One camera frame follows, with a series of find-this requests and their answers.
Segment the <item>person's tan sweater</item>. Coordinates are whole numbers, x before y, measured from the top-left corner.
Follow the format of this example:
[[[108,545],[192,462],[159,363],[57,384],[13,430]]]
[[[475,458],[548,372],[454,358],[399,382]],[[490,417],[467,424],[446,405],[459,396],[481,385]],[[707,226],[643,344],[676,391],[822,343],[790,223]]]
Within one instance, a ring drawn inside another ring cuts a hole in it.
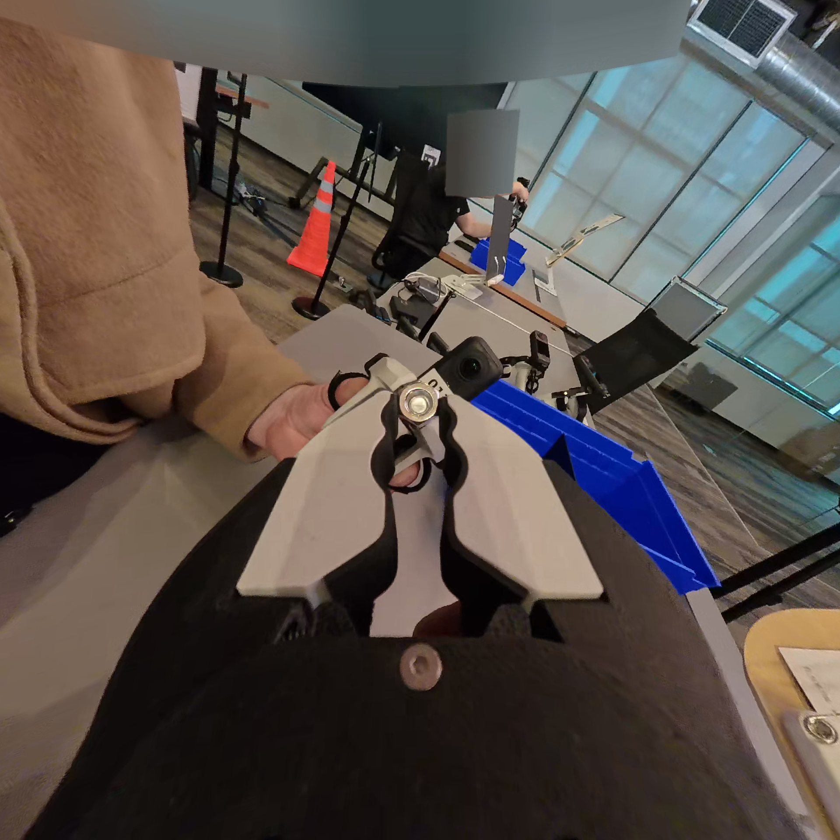
[[[2,411],[86,444],[203,362],[169,60],[2,19]]]

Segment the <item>white stand base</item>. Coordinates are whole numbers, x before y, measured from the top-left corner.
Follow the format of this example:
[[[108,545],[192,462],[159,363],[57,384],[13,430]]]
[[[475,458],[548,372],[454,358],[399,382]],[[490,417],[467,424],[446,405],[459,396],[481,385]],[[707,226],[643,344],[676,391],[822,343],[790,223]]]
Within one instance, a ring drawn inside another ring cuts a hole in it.
[[[759,619],[745,637],[745,671],[764,719],[780,749],[787,770],[804,802],[817,838],[838,839],[828,814],[813,790],[784,728],[787,712],[806,712],[811,704],[780,653],[780,648],[838,649],[836,608],[797,608]]]

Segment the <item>black tilted stand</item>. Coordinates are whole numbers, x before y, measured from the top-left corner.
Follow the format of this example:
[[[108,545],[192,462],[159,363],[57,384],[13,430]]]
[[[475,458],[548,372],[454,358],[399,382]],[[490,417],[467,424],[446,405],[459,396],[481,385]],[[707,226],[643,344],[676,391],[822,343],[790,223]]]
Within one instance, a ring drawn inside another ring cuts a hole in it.
[[[580,387],[575,394],[596,414],[667,373],[696,350],[695,340],[728,307],[677,276],[633,321],[582,351],[612,395],[596,401]]]

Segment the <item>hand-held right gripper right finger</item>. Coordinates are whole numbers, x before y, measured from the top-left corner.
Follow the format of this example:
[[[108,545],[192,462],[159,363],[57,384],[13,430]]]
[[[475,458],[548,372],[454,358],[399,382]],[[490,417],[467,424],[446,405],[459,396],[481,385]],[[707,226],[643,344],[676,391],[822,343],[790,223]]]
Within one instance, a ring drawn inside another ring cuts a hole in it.
[[[440,539],[443,581],[468,636],[501,607],[598,601],[604,585],[555,480],[563,470],[457,395],[438,408],[448,484]]]

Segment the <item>dark grey cabinet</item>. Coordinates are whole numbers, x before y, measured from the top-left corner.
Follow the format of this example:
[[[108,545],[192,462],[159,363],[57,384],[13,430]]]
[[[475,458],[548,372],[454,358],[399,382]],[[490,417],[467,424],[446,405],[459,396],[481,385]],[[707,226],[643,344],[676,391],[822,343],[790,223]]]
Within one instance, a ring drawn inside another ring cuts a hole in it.
[[[713,411],[729,399],[738,386],[731,383],[708,365],[698,362],[686,370],[679,392],[705,411]]]

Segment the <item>person's left hand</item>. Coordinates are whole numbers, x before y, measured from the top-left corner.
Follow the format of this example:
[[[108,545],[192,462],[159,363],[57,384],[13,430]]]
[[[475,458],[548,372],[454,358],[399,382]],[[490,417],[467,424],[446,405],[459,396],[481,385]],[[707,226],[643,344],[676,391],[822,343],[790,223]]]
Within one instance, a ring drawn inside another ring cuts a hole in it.
[[[299,384],[279,395],[248,429],[246,440],[278,462],[294,458],[341,406],[361,391],[368,379],[342,375],[335,386]]]

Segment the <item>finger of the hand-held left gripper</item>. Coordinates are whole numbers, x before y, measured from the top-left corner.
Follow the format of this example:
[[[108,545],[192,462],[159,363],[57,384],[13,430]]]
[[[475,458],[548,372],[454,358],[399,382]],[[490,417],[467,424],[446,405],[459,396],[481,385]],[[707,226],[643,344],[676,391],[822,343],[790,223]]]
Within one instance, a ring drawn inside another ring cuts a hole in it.
[[[377,354],[370,359],[365,363],[364,371],[369,378],[369,384],[364,388],[368,395],[379,391],[399,392],[416,381],[412,371],[387,354]]]

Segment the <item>large black screen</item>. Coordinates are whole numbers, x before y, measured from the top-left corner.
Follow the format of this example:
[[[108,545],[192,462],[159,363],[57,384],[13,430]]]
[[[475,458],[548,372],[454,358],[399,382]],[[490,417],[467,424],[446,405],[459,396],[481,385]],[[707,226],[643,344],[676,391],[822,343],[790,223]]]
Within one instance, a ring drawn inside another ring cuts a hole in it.
[[[352,87],[302,83],[302,88],[380,139],[380,152],[420,154],[426,145],[440,151],[447,141],[448,115],[496,109],[508,84],[429,87]]]

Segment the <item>orange traffic cone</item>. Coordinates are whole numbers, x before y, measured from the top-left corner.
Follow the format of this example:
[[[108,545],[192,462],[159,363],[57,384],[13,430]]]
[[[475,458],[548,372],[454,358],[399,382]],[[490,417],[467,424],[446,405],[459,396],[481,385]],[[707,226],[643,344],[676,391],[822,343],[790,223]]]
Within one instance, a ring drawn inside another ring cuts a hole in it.
[[[299,242],[289,253],[287,263],[315,277],[321,277],[329,261],[329,237],[333,210],[335,163],[329,161]]]

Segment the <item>grey flat bar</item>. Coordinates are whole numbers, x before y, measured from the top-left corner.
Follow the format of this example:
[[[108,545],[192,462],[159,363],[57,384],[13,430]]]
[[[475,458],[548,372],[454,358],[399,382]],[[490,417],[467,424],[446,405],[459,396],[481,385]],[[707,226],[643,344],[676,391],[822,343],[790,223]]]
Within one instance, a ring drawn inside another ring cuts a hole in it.
[[[501,194],[495,196],[486,263],[486,285],[488,287],[493,287],[504,279],[515,206],[516,202],[511,201],[509,196]]]

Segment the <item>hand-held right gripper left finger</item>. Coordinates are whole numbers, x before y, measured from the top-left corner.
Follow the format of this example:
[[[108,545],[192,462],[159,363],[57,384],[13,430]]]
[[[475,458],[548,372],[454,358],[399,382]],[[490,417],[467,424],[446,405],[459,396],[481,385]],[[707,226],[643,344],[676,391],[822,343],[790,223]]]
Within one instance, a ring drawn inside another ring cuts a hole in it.
[[[237,582],[242,596],[335,603],[368,636],[397,572],[395,395],[375,392],[294,460]]]

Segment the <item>black stanchion post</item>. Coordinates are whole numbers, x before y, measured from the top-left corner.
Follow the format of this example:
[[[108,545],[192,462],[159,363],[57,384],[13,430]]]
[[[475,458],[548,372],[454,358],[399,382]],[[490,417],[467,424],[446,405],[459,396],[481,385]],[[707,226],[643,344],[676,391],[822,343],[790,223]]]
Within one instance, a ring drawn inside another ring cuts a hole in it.
[[[234,198],[235,198],[235,184],[239,173],[238,165],[238,147],[242,133],[242,122],[245,118],[246,105],[246,88],[248,76],[242,73],[240,77],[236,77],[232,72],[228,72],[227,77],[230,81],[238,84],[238,96],[236,101],[236,109],[234,111],[234,133],[232,145],[230,150],[230,158],[227,169],[227,191],[224,204],[224,215],[222,223],[222,232],[219,239],[219,249],[217,255],[217,262],[213,264],[210,261],[201,263],[200,268],[202,273],[207,277],[215,280],[218,284],[229,289],[239,289],[244,285],[244,278],[234,268],[226,265],[226,256],[228,250],[228,235],[233,215]]]

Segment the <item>blue plastic bin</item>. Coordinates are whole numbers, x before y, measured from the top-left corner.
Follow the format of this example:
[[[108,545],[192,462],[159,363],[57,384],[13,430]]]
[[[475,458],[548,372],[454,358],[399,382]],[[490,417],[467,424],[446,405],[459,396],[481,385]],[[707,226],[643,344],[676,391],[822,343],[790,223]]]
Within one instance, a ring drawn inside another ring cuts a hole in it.
[[[526,250],[526,247],[521,245],[516,239],[509,239],[503,281],[510,287],[516,286],[526,270],[526,266],[523,263]],[[470,253],[470,263],[481,270],[486,270],[489,252],[490,239],[481,239]]]
[[[679,594],[719,586],[651,462],[636,459],[629,448],[506,381],[491,385],[472,404],[561,466],[639,544]]]

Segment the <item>white air vent grille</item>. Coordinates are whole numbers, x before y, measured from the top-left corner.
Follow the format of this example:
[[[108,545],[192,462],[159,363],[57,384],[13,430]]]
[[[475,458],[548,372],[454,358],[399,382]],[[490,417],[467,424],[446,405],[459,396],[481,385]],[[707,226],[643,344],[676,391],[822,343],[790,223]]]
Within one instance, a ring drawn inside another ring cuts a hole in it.
[[[796,12],[776,1],[691,2],[688,27],[741,61],[757,68],[795,21]]]

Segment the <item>round metal duct pipe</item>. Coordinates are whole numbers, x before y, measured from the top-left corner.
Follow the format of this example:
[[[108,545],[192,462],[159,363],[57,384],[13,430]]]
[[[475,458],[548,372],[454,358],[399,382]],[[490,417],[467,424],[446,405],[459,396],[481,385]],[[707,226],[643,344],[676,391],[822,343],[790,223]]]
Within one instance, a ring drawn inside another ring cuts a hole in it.
[[[839,71],[810,46],[784,32],[754,73],[816,121],[839,133]]]

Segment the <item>person's right hand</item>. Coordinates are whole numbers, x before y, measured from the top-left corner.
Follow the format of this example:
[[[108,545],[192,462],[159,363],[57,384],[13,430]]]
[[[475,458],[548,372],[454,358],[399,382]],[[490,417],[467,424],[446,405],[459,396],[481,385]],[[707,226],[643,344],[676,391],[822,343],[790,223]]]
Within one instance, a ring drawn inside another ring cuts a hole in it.
[[[417,638],[462,637],[462,604],[459,601],[439,607],[422,618],[413,630]]]

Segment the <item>steel hex nut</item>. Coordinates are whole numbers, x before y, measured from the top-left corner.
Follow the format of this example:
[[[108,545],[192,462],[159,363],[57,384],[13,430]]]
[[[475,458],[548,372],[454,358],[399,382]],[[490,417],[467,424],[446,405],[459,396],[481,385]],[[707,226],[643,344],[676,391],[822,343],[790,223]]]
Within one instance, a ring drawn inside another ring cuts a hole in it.
[[[406,412],[404,402],[403,402],[405,393],[409,392],[409,391],[411,391],[412,389],[415,389],[415,388],[416,389],[417,388],[424,389],[425,391],[427,391],[429,393],[429,395],[434,400],[434,410],[433,411],[429,411],[426,415],[421,415],[421,416],[412,416],[411,414]],[[437,391],[437,389],[433,385],[427,384],[427,383],[422,382],[422,381],[415,381],[414,383],[403,387],[396,394],[396,399],[397,399],[398,411],[400,413],[400,416],[401,416],[402,420],[405,421],[408,424],[411,424],[411,425],[422,426],[422,425],[428,423],[429,421],[431,421],[435,417],[435,415],[437,413],[437,410],[438,410],[438,391]]]

